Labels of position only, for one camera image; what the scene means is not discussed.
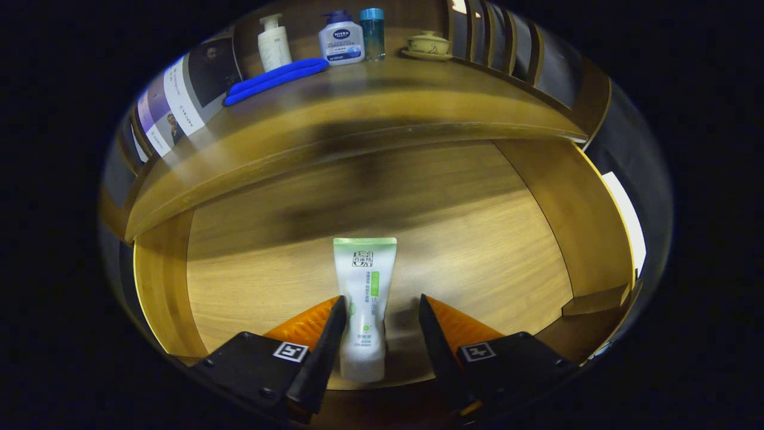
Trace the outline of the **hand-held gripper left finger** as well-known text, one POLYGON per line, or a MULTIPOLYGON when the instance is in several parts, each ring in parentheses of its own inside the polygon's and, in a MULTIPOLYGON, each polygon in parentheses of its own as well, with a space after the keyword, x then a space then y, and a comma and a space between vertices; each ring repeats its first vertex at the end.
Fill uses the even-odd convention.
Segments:
POLYGON ((346 298, 336 296, 265 335, 240 332, 189 370, 257 413, 310 419, 320 412, 346 323, 346 298))

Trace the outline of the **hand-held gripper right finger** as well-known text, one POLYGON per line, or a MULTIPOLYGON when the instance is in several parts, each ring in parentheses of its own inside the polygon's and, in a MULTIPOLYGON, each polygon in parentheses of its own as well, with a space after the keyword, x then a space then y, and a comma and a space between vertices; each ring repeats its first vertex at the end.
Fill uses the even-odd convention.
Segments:
POLYGON ((501 334, 426 294, 418 323, 439 388, 460 419, 515 413, 578 372, 575 362, 530 333, 501 334))

